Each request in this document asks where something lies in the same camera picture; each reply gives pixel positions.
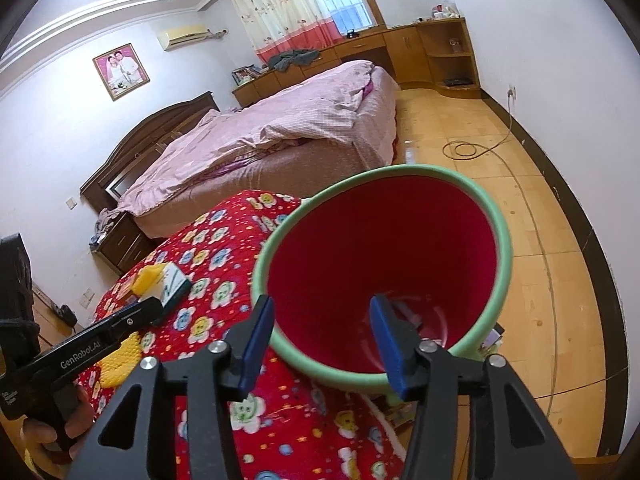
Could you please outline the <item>person's left hand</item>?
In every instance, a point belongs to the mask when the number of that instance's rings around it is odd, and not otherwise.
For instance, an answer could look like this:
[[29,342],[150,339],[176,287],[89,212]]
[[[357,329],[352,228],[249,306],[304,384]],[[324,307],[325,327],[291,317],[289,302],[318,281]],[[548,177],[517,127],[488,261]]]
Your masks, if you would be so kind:
[[[77,442],[70,448],[70,459],[73,460],[85,440],[85,433],[91,429],[94,419],[94,409],[89,402],[87,390],[80,385],[76,386],[76,396],[79,405],[66,422],[65,432],[70,439]],[[58,434],[55,429],[45,422],[33,418],[26,418],[21,428],[21,438],[26,450],[35,465],[52,476],[61,478],[62,466],[52,462],[48,455],[48,444],[55,444]]]

